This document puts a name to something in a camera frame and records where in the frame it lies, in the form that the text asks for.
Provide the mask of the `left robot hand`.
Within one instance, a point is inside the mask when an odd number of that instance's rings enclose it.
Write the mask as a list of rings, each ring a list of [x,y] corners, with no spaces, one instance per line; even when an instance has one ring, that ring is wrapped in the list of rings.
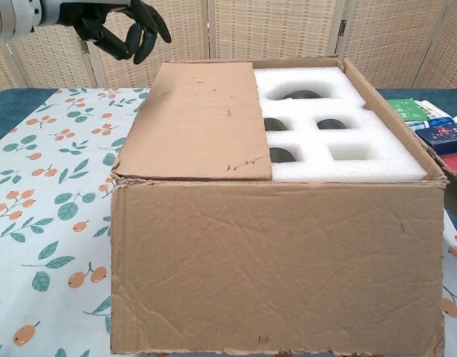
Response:
[[[105,27],[111,12],[133,21],[125,39]],[[62,0],[56,23],[73,27],[81,39],[93,42],[116,60],[132,59],[136,65],[151,54],[157,38],[172,42],[163,17],[143,0]]]

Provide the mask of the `brown cardboard box red lids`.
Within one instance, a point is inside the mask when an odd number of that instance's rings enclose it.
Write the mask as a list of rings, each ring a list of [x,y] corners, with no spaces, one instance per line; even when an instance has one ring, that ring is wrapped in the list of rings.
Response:
[[[313,67],[426,177],[274,181],[254,71]],[[348,60],[165,62],[111,173],[113,353],[457,357],[457,184]]]

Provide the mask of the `white foam insert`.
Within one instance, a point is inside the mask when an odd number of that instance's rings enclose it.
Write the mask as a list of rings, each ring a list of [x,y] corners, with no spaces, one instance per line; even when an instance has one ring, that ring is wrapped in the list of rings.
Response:
[[[426,170],[371,110],[338,67],[254,71],[264,118],[284,130],[266,132],[271,149],[292,162],[273,163],[277,182],[420,181]]]

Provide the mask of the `blue white toothpaste box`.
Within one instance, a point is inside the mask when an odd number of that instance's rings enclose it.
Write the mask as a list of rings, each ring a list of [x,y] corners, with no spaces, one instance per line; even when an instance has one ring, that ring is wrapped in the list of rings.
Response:
[[[406,125],[413,131],[417,131],[420,129],[429,129],[431,127],[445,126],[445,125],[454,124],[454,123],[457,123],[457,116],[454,118],[441,117],[441,118],[433,118],[433,119],[429,119],[429,120],[407,121]]]

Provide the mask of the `dark blue printed box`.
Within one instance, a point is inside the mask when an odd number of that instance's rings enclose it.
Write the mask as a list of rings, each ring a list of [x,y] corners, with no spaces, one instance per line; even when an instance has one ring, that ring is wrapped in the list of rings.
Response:
[[[415,133],[438,155],[457,153],[457,123],[419,129]]]

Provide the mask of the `floral print tablecloth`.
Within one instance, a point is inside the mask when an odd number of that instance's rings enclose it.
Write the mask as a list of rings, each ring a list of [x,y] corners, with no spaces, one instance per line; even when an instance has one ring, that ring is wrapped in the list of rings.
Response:
[[[58,89],[0,139],[0,357],[110,351],[110,176],[148,89]]]

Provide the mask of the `woven folding screen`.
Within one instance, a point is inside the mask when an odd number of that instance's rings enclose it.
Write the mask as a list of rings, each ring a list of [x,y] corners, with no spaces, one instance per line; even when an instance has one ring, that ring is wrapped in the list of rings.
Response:
[[[380,89],[457,89],[457,0],[145,0],[166,21],[141,64],[72,28],[0,39],[0,91],[149,86],[164,61],[336,56]]]

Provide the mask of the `black cup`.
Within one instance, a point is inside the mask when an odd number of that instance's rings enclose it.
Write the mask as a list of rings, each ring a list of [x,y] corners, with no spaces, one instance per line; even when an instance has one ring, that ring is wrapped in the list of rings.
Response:
[[[270,160],[274,164],[298,162],[296,156],[293,153],[281,147],[270,148]]]

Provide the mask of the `green booklet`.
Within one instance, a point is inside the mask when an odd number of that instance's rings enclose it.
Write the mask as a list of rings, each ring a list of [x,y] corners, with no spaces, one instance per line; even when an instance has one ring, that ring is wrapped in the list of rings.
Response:
[[[406,122],[428,119],[427,113],[412,98],[391,99],[387,103]]]

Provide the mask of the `white printed packet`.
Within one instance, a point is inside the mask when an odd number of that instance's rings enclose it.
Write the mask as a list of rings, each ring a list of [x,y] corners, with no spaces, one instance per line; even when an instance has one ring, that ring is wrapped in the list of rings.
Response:
[[[427,100],[422,100],[420,102],[423,110],[426,112],[427,114],[427,117],[432,120],[432,119],[435,119],[435,118],[443,118],[443,117],[447,117],[448,114],[444,114],[439,108],[437,108],[436,106],[434,106],[433,104],[431,104],[429,101]]]

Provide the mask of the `red ink pad case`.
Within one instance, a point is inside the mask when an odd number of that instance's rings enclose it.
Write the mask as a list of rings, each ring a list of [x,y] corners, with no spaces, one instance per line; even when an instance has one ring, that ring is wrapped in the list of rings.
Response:
[[[439,157],[444,162],[449,181],[457,184],[457,152],[440,152]]]

